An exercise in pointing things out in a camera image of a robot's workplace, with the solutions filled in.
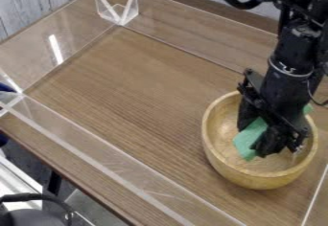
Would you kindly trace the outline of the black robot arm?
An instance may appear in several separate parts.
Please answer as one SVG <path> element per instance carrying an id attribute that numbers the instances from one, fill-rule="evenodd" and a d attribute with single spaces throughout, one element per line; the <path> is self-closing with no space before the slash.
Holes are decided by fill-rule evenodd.
<path id="1" fill-rule="evenodd" d="M 243 96 L 237 128 L 249 130 L 257 120 L 264 130 L 251 150 L 264 158 L 288 149 L 298 152 L 311 134 L 304 108 L 328 77 L 328 0 L 225 0 L 240 10 L 272 2 L 282 10 L 279 42 L 268 70 L 247 69 L 237 90 Z"/>

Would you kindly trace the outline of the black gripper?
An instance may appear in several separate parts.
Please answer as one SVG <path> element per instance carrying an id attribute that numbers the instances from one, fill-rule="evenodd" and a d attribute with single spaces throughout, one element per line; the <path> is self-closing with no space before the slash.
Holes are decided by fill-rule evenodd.
<path id="1" fill-rule="evenodd" d="M 248 69 L 237 86 L 243 96 L 237 118 L 240 131 L 257 119 L 259 110 L 294 122 L 300 120 L 319 86 L 319 69 L 312 62 L 271 58 L 268 64 L 265 75 Z M 252 144 L 252 149 L 261 158 L 280 153 L 286 147 L 295 153 L 295 140 L 291 129 L 271 125 Z"/>

